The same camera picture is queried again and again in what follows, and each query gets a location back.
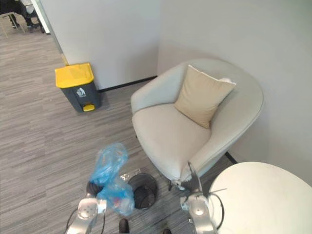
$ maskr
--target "wire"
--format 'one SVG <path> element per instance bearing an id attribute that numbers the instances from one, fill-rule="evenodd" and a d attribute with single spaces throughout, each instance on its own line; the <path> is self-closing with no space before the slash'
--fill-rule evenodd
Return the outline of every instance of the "wire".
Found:
<path id="1" fill-rule="evenodd" d="M 220 224 L 217 226 L 217 230 L 219 230 L 219 228 L 221 227 L 221 225 L 222 225 L 222 223 L 223 223 L 223 220 L 224 220 L 224 206 L 223 206 L 223 203 L 222 203 L 220 197 L 219 197 L 217 194 L 209 193 L 209 195 L 214 195 L 214 196 L 216 196 L 216 198 L 218 198 L 218 200 L 220 201 L 220 204 L 221 204 L 222 218 L 221 218 Z"/>
<path id="2" fill-rule="evenodd" d="M 77 210 L 78 210 L 78 208 L 75 208 L 75 209 L 73 210 L 73 212 L 70 214 L 70 216 L 69 216 L 69 218 L 68 218 L 68 220 L 67 220 L 67 223 L 66 223 L 66 229 L 65 229 L 65 231 L 64 231 L 64 234 L 66 234 L 66 232 L 67 232 L 67 230 L 68 230 L 68 228 L 69 228 L 69 221 L 70 221 L 70 219 L 72 218 L 72 216 L 74 215 L 74 213 L 75 213 Z M 102 226 L 101 234 L 104 233 L 104 227 L 105 227 L 105 214 L 103 214 L 103 215 L 104 215 L 104 216 L 103 216 L 103 226 Z"/>
<path id="3" fill-rule="evenodd" d="M 69 218 L 68 218 L 68 220 L 67 220 L 67 223 L 66 223 L 66 229 L 65 229 L 65 231 L 64 231 L 64 234 L 66 234 L 66 232 L 67 232 L 67 230 L 68 230 L 68 228 L 69 228 L 69 221 L 70 221 L 70 219 L 72 218 L 73 214 L 74 214 L 77 210 L 78 210 L 78 207 L 75 208 L 75 209 L 73 210 L 73 212 L 70 214 L 70 216 L 69 216 Z"/>
<path id="4" fill-rule="evenodd" d="M 215 194 L 216 192 L 220 192 L 220 191 L 223 191 L 223 190 L 227 190 L 227 188 L 214 190 L 214 191 L 210 192 L 209 194 Z"/>
<path id="5" fill-rule="evenodd" d="M 104 233 L 104 227 L 105 227 L 105 214 L 104 214 L 104 216 L 103 216 L 103 227 L 102 227 L 101 234 Z"/>

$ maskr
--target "white table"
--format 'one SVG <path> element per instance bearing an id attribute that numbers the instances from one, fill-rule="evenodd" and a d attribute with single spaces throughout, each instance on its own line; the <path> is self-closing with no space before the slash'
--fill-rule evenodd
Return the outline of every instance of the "white table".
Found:
<path id="1" fill-rule="evenodd" d="M 312 234 L 312 187 L 292 173 L 259 162 L 235 164 L 213 182 L 225 216 L 219 234 Z M 209 198 L 212 220 L 220 202 Z"/>

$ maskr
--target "small wastebasket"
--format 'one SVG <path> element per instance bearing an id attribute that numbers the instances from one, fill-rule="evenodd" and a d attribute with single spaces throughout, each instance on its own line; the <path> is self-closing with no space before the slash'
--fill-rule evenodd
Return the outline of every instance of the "small wastebasket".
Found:
<path id="1" fill-rule="evenodd" d="M 55 75 L 56 86 L 63 91 L 76 111 L 87 112 L 101 106 L 89 63 L 55 69 Z"/>
<path id="2" fill-rule="evenodd" d="M 147 173 L 140 173 L 132 177 L 128 184 L 131 185 L 135 208 L 146 210 L 156 201 L 158 195 L 158 185 L 154 177 Z"/>

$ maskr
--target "yellow pedal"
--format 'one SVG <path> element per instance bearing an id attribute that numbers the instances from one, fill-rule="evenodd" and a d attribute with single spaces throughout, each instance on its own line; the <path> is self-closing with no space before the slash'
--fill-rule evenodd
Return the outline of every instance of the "yellow pedal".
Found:
<path id="1" fill-rule="evenodd" d="M 95 106 L 92 105 L 92 104 L 88 104 L 88 105 L 85 105 L 85 106 L 83 107 L 83 111 L 84 111 L 84 112 L 92 111 L 92 110 L 94 110 L 94 109 L 95 109 Z"/>

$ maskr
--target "chair seat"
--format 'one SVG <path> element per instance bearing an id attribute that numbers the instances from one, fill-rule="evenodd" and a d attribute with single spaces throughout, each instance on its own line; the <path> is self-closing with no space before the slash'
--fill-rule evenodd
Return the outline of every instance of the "chair seat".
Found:
<path id="1" fill-rule="evenodd" d="M 170 180 L 180 178 L 187 161 L 211 135 L 210 129 L 190 120 L 172 103 L 142 109 L 132 122 L 145 153 Z"/>

